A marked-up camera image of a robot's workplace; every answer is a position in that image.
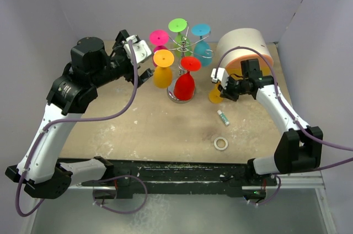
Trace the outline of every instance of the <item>white ring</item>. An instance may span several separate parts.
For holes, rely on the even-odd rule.
[[[217,146],[217,142],[219,141],[219,140],[223,140],[225,143],[226,143],[226,145],[224,146],[224,147],[218,147]],[[224,137],[222,137],[222,136],[219,136],[218,138],[216,138],[215,139],[215,141],[214,141],[214,146],[215,146],[215,148],[216,149],[218,149],[218,150],[225,150],[227,147],[228,147],[228,140],[226,140]]]

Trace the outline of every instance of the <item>gray floor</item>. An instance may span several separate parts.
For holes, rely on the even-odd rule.
[[[109,207],[129,210],[143,199],[111,200]],[[118,215],[92,205],[91,190],[68,190],[46,200],[37,213],[35,233],[326,233],[314,189],[281,189],[255,208],[242,198],[221,195],[150,195],[133,215]]]

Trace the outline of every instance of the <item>wooden table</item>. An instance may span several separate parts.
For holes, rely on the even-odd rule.
[[[106,42],[107,51],[110,52],[112,45],[113,42]],[[276,46],[269,44],[268,48],[279,86],[289,101]],[[152,60],[142,64],[139,73],[147,67],[153,68]],[[241,96],[237,102],[224,100],[221,104],[208,100],[208,93],[214,87],[210,77],[214,67],[216,60],[192,73],[196,93],[186,104],[174,103],[165,89],[158,89],[152,79],[148,80],[122,116],[110,121],[76,124],[60,157],[246,163],[248,159],[273,154],[280,134],[266,110],[250,95]],[[172,70],[176,77],[177,58]],[[99,88],[98,98],[83,117],[118,112],[131,92],[132,84],[124,79]],[[218,116],[219,109],[229,119],[230,126],[225,126]],[[213,146],[218,136],[228,140],[229,146],[224,151]]]

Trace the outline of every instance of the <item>small tube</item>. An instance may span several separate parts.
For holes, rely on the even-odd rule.
[[[224,122],[224,124],[226,126],[228,126],[230,124],[228,119],[226,118],[226,116],[224,115],[224,113],[221,110],[218,110],[217,114],[220,116],[220,118],[222,119],[222,121]]]

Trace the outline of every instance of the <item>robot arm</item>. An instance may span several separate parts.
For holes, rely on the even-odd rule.
[[[81,39],[71,49],[72,62],[66,65],[63,75],[53,82],[43,119],[31,147],[17,166],[10,166],[6,170],[10,179],[19,181],[34,141],[46,124],[59,119],[81,118],[89,103],[98,96],[97,88],[104,84],[122,76],[133,83],[133,64],[127,44],[130,40],[137,63],[145,62],[152,51],[145,41],[136,35],[129,36],[126,30],[119,32],[110,56],[105,52],[103,41],[98,38]],[[138,86],[152,75],[150,69],[146,70],[138,77]],[[33,198],[54,199],[70,185],[108,176],[110,164],[99,157],[85,162],[57,163],[74,125],[75,122],[58,123],[44,133],[24,177],[24,190]]]
[[[290,117],[277,99],[272,76],[263,76],[257,59],[241,62],[243,79],[236,80],[229,76],[224,68],[219,68],[217,76],[213,69],[211,78],[213,83],[220,83],[218,90],[221,97],[237,101],[240,95],[250,94],[265,107],[273,119],[282,138],[275,153],[269,157],[250,159],[248,164],[256,174],[292,173],[307,171],[320,165],[322,145],[307,138]],[[296,120],[313,136],[322,139],[319,127],[310,127],[289,105],[283,97],[279,87],[281,100]]]

